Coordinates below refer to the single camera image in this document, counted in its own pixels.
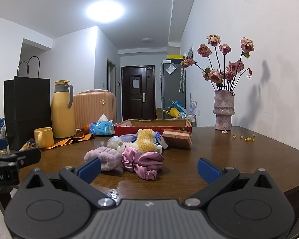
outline pink rose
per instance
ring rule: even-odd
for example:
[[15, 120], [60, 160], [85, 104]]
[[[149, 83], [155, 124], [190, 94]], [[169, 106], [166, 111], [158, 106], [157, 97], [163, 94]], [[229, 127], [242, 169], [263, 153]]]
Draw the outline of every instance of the pink rose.
[[235, 74], [231, 71], [227, 71], [225, 76], [227, 80], [231, 81], [235, 77]]
[[183, 59], [183, 61], [181, 61], [180, 64], [183, 68], [186, 68], [186, 67], [194, 65], [195, 63], [196, 62], [191, 57], [186, 57]]
[[209, 81], [209, 77], [207, 73], [203, 72], [203, 77], [205, 78], [206, 81]]
[[235, 64], [238, 67], [238, 72], [244, 69], [244, 63], [241, 60], [236, 61]]
[[222, 83], [223, 76], [218, 70], [211, 70], [208, 77], [214, 83]]
[[230, 61], [229, 61], [228, 65], [226, 65], [226, 69], [227, 69], [227, 71], [230, 71], [233, 74], [240, 72], [240, 68], [237, 67], [236, 63], [232, 63]]
[[218, 44], [220, 44], [220, 37], [216, 34], [209, 35], [207, 39], [208, 44], [211, 44], [212, 46], [217, 46]]
[[199, 46], [199, 49], [197, 50], [197, 53], [199, 55], [201, 55], [202, 57], [208, 57], [209, 55], [211, 55], [211, 50], [208, 46], [206, 46], [205, 44], [201, 44]]
[[222, 52], [223, 55], [226, 55], [231, 52], [231, 48], [227, 44], [219, 45], [219, 50]]
[[243, 39], [240, 41], [240, 46], [244, 53], [254, 51], [253, 41], [245, 37], [243, 37]]

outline ceiling light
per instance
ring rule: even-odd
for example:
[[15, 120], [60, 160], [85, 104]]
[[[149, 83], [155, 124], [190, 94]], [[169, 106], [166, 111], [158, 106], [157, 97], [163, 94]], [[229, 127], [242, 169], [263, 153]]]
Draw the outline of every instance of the ceiling light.
[[92, 20], [98, 22], [111, 22], [123, 15], [124, 9], [118, 3], [109, 0], [102, 0], [90, 5], [87, 15]]
[[142, 39], [142, 42], [144, 42], [144, 43], [150, 43], [152, 41], [153, 40], [151, 38], [148, 38], [148, 37]]

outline gray handle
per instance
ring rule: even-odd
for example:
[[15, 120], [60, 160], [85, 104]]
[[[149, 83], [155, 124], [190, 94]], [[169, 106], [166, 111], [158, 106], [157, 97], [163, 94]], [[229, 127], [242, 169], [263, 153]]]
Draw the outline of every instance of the gray handle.
[[73, 86], [71, 84], [68, 84], [65, 86], [66, 88], [70, 88], [70, 102], [68, 108], [70, 109], [72, 107], [73, 103]]

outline pink satin scrunchie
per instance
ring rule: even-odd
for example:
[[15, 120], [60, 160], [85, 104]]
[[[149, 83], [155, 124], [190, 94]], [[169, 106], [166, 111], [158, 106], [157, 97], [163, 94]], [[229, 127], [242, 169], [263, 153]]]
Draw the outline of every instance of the pink satin scrunchie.
[[122, 153], [123, 167], [130, 172], [136, 172], [143, 180], [155, 180], [157, 170], [163, 168], [164, 157], [156, 152], [138, 154], [135, 148], [125, 146]]

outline black paper bag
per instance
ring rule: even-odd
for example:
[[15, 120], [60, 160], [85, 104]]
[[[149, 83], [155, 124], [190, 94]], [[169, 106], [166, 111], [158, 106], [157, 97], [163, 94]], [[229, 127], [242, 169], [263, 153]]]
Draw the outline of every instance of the black paper bag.
[[33, 131], [52, 127], [50, 106], [50, 79], [15, 76], [4, 81], [4, 116], [8, 143], [19, 150]]

